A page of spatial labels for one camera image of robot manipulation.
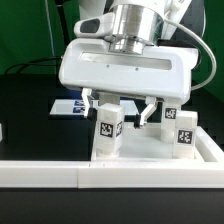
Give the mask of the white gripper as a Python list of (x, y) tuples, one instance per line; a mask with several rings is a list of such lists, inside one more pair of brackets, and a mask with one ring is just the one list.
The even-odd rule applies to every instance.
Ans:
[(141, 55), (112, 53), (102, 39), (73, 40), (59, 71), (60, 82), (82, 89), (84, 117), (92, 120), (92, 90), (135, 99), (138, 113), (134, 128), (145, 126), (156, 111), (158, 99), (184, 104), (190, 98), (191, 71), (198, 61), (195, 48), (147, 46)]

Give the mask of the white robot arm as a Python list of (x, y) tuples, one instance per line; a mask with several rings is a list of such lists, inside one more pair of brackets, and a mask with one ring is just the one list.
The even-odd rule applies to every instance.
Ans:
[(60, 82), (82, 90), (85, 115), (93, 114), (91, 93), (140, 98), (147, 107), (136, 116), (142, 127), (160, 102), (177, 106), (190, 98), (191, 71), (199, 50), (172, 39), (192, 0), (114, 0), (109, 12), (75, 24)]

